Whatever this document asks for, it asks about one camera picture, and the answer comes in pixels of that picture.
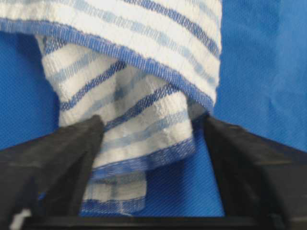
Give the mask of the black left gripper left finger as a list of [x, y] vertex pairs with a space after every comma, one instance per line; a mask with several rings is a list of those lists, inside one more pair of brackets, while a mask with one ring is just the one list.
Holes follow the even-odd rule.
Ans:
[[0, 152], [0, 227], [28, 209], [35, 216], [77, 216], [104, 136], [100, 116]]

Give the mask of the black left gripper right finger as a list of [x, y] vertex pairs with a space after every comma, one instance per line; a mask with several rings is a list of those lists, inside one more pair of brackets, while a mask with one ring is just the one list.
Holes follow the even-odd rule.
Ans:
[[307, 154], [210, 115], [205, 142], [224, 213], [238, 227], [307, 227]]

